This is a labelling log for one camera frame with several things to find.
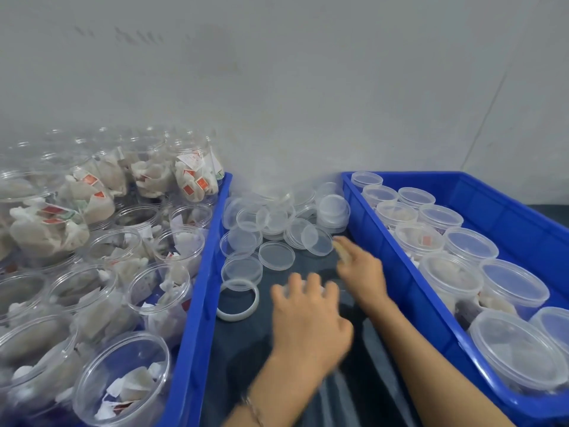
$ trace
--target plastic jar lid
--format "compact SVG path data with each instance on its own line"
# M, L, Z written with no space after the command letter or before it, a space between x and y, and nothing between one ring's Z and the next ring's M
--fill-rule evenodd
M517 316L484 310L468 333L494 370L521 387L549 391L569 379L567 363L555 343Z
M352 183L363 188L370 184L382 184L383 178L373 172L354 172L352 174Z
M404 251L420 255L441 251L445 245L443 236L425 223L400 223L393 236Z
M399 223L416 222L419 215L415 208L401 202L380 202L375 208L375 214L384 225L392 228Z
M419 208L423 204L435 203L435 197L432 194L415 187L402 187L398 192L399 200L413 208Z
M263 278L263 265L254 256L227 258L221 268L221 280L244 279L258 285ZM231 290L249 290L248 287L231 287Z
M484 285L475 265L444 251L425 255L419 263L419 271L433 288L456 299L472 299Z
M569 310L559 307L544 307L530 323L551 338L569 360Z
M296 255L285 243L271 241L259 248L260 263L274 271L284 271L293 266Z
M394 203L399 199L399 193L394 189L380 184L365 186L361 194L372 208L377 207L377 204L381 202Z
M464 222L463 216L447 207L425 204L419 207L419 222L430 224L433 228L445 233L449 228L459 228Z
M314 242L314 230L316 229L318 238ZM317 256L326 256L333 249L332 238L328 232L319 226L306 227L301 234L302 244L307 250Z
M501 259L480 262L485 289L490 289L512 304L540 307L549 298L549 289L540 279L521 266Z
M466 228L451 228L445 232L445 249L471 262L498 256L498 247L484 235Z

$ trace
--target paper tag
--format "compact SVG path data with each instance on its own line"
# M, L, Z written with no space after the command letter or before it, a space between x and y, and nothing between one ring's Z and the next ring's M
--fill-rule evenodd
M193 171L198 171L204 165L203 159L200 157L199 154L190 153L190 154L182 154L178 156L178 160L183 162L186 166L188 166Z

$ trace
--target red label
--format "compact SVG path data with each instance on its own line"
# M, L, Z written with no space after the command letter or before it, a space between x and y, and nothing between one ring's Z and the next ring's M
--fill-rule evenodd
M198 186L200 186L201 188L203 188L203 190L207 189L210 185L208 184L207 181L205 181L203 179L203 177L200 177L196 180L196 183Z

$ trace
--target bracelet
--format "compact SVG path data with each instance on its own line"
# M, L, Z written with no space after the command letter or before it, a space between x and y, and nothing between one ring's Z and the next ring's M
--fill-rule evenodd
M259 409L257 409L255 407L255 405L253 405L253 403L251 402L251 399L249 398L249 396L243 396L243 398L241 399L243 406L246 406L249 408L249 410L251 411L251 416L252 419L259 424L260 427L265 427L265 424L263 424L263 421L261 421L260 419L260 411Z

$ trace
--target blue plastic bin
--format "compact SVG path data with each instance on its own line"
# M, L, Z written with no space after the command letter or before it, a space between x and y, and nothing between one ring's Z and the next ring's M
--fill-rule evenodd
M521 265L548 286L545 306L569 308L569 230L464 172L376 172L394 188L418 187L437 204L459 212L463 227L489 237L499 258ZM421 334L519 426L569 419L569 391L523 396L507 388L451 312L399 247L374 210L342 174L352 207L348 229L362 248L383 262L388 293Z

